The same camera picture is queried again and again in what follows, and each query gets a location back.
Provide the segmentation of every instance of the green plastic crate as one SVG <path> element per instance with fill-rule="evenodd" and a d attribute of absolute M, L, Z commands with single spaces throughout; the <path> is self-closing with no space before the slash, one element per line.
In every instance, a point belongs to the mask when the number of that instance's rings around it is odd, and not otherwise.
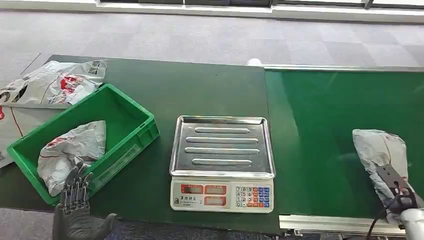
<path fill-rule="evenodd" d="M 87 169 L 94 174 L 89 189 L 92 196 L 159 136 L 153 114 L 111 84 L 103 85 L 8 147 L 9 155 L 46 203 L 58 204 L 59 194 L 51 197 L 37 173 L 41 149 L 69 130 L 99 120 L 106 122 L 106 153 Z"/>

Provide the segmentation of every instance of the gloved hand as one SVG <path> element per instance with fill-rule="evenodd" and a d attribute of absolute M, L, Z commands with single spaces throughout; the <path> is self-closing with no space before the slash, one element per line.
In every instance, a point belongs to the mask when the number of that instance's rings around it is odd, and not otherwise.
<path fill-rule="evenodd" d="M 116 226 L 117 215 L 111 213 L 95 230 L 88 202 L 88 186 L 93 173 L 83 178 L 86 170 L 87 166 L 80 162 L 66 178 L 60 203 L 54 210 L 53 240 L 104 240 Z"/>

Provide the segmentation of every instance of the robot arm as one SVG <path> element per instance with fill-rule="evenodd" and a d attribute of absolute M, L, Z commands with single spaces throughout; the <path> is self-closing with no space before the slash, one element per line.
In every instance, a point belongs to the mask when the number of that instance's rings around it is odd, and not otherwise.
<path fill-rule="evenodd" d="M 400 222 L 405 228 L 406 238 L 408 240 L 424 240 L 424 204 L 421 197 L 391 165 L 380 166 L 376 170 L 393 195 L 400 194 L 396 203 L 389 209 L 400 214 Z"/>
<path fill-rule="evenodd" d="M 424 239 L 424 210 L 406 209 L 400 214 L 400 221 L 405 227 L 408 240 Z"/>

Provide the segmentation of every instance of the green table surface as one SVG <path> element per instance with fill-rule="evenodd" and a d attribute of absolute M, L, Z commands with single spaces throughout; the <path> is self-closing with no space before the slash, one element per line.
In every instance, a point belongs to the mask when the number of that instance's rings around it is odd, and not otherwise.
<path fill-rule="evenodd" d="M 53 55 L 82 63 L 98 58 Z M 113 84 L 154 114 L 160 136 L 91 200 L 91 213 L 117 213 L 130 221 L 172 223 L 278 234 L 278 208 L 269 214 L 188 212 L 170 207 L 169 165 L 177 117 L 269 118 L 265 72 L 259 67 L 108 60 L 105 83 Z M 15 164 L 1 170 L 0 207 L 51 210 Z"/>
<path fill-rule="evenodd" d="M 424 195 L 424 73 L 266 72 L 280 214 L 374 218 L 383 207 L 353 129 L 402 137 L 409 182 Z"/>
<path fill-rule="evenodd" d="M 82 63 L 95 58 L 50 59 Z M 267 234 L 280 233 L 280 214 L 374 218 L 382 205 L 355 151 L 353 129 L 401 136 L 409 180 L 424 194 L 422 72 L 265 71 L 110 58 L 105 82 L 151 111 L 160 136 L 90 200 L 94 215 L 115 212 L 125 220 Z M 272 213 L 171 209 L 168 168 L 180 115 L 268 119 L 276 169 Z M 0 207 L 51 211 L 17 166 L 0 173 Z"/>

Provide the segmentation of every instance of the robotic hand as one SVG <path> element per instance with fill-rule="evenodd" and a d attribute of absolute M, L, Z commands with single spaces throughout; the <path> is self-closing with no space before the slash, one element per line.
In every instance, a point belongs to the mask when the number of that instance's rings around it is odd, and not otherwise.
<path fill-rule="evenodd" d="M 104 240 L 116 226 L 116 214 L 109 214 L 103 225 L 95 230 L 95 218 L 90 216 L 90 172 L 83 177 L 87 166 L 79 162 L 69 173 L 60 193 L 60 203 L 54 210 L 53 240 Z"/>
<path fill-rule="evenodd" d="M 391 165 L 377 167 L 377 173 L 387 184 L 395 201 L 389 209 L 400 214 L 399 220 L 408 240 L 424 239 L 424 201 L 416 194 Z"/>

